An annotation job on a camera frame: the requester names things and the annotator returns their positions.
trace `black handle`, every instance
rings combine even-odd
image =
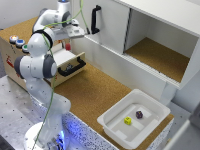
[[[77,70],[83,68],[86,65],[86,63],[80,57],[77,57],[77,61],[79,62],[79,65],[77,65],[71,69],[68,69],[68,70],[66,69],[65,71],[63,71],[61,69],[61,67],[59,67],[58,73],[64,77],[66,77],[66,76],[69,76],[70,74],[76,72]]]
[[[91,30],[92,30],[92,34],[96,34],[98,33],[100,30],[98,28],[96,28],[96,12],[101,10],[101,7],[96,5],[96,8],[94,8],[92,10],[92,26],[91,26]]]

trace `yellow object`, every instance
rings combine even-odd
[[[127,125],[130,125],[131,124],[131,118],[130,117],[124,118],[124,123],[127,124]]]

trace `brown wooden surface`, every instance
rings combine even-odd
[[[145,38],[125,53],[181,82],[190,59],[149,38]]]
[[[35,20],[36,18],[33,18],[0,31],[0,36],[9,42],[9,37],[16,34],[27,42],[32,33],[32,26]],[[87,64],[82,72],[56,87],[55,92],[67,97],[71,101],[72,113],[119,149],[123,150],[122,147],[104,133],[102,126],[97,123],[97,118],[130,93],[131,89]],[[137,150],[145,150],[172,119],[173,115],[169,115]]]

